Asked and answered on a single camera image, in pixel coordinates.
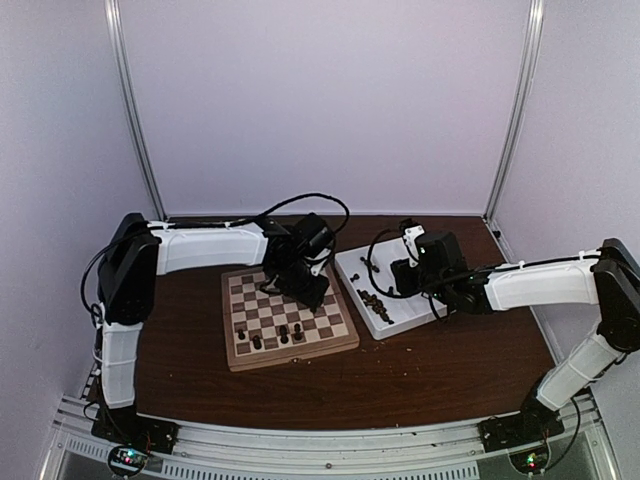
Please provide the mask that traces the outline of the dark chess rook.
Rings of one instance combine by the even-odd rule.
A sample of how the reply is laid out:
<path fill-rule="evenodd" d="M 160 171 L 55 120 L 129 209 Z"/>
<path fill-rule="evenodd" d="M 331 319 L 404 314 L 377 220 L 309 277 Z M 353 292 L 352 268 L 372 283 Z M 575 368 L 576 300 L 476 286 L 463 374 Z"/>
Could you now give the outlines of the dark chess rook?
<path fill-rule="evenodd" d="M 288 328 L 285 325 L 281 325 L 279 327 L 279 335 L 280 335 L 280 342 L 282 344 L 288 344 L 289 343 L 289 331 L 288 331 Z"/>

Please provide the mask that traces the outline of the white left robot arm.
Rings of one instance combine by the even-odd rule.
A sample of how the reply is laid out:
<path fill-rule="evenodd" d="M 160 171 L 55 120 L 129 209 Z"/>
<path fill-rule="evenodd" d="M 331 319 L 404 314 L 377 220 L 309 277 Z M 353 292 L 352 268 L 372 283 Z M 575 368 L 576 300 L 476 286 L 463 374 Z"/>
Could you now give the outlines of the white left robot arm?
<path fill-rule="evenodd" d="M 319 215 L 292 224 L 269 216 L 227 222 L 151 221 L 128 213 L 98 253 L 96 324 L 106 429 L 123 444 L 137 442 L 144 424 L 130 410 L 136 392 L 143 327 L 168 304 L 173 277 L 224 267 L 258 267 L 277 290 L 312 310 L 328 290 L 322 270 L 337 234 Z"/>

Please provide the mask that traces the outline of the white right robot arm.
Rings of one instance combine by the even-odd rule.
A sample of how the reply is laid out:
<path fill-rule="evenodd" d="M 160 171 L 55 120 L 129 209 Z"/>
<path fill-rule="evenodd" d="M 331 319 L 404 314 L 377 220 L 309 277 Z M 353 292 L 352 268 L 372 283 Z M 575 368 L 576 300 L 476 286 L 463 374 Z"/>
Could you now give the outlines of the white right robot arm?
<path fill-rule="evenodd" d="M 589 313 L 585 338 L 532 388 L 513 419 L 519 440 L 535 440 L 551 415 L 639 349 L 639 264 L 617 238 L 574 256 L 471 269 L 451 231 L 404 226 L 404 260 L 393 262 L 403 298 L 425 296 L 448 310 L 488 315 L 519 308 Z"/>

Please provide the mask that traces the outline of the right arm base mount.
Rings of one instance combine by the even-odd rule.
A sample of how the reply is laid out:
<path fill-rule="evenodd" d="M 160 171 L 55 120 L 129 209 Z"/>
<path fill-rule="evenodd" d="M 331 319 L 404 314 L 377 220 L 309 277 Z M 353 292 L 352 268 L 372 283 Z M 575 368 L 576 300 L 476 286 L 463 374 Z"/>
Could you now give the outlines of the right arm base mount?
<path fill-rule="evenodd" d="M 517 413 L 490 417 L 478 424 L 486 453 L 541 442 L 565 431 L 557 410 L 549 409 L 537 399 L 526 399 Z"/>

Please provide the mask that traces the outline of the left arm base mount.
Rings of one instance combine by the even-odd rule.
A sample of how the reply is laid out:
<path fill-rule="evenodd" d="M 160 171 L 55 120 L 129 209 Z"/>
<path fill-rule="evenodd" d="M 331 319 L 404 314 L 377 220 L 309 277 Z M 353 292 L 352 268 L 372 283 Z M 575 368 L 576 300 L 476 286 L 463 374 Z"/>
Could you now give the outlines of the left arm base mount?
<path fill-rule="evenodd" d="M 98 399 L 98 405 L 93 436 L 144 452 L 173 452 L 179 431 L 176 423 L 140 416 L 135 405 L 113 409 L 103 398 Z"/>

